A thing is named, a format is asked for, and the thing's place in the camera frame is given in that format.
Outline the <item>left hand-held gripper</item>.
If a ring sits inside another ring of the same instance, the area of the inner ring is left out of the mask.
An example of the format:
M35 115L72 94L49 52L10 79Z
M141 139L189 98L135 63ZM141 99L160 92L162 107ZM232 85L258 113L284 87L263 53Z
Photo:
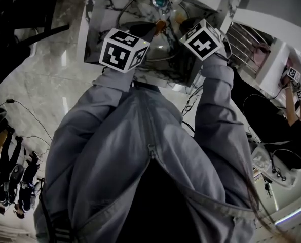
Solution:
M121 73L139 66L146 56L151 41L165 29L165 21L129 22L121 28L113 28L106 35L99 63Z

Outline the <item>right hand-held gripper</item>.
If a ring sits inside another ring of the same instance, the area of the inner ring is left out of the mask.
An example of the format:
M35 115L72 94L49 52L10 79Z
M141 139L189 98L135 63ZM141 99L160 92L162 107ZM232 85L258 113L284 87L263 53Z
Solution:
M208 21L200 18L189 18L184 20L184 15L176 13L176 23L180 25L182 37L179 41L186 46L201 61L212 54L216 54L224 60L227 55L221 53L220 49L229 42L224 34L217 28L213 28Z

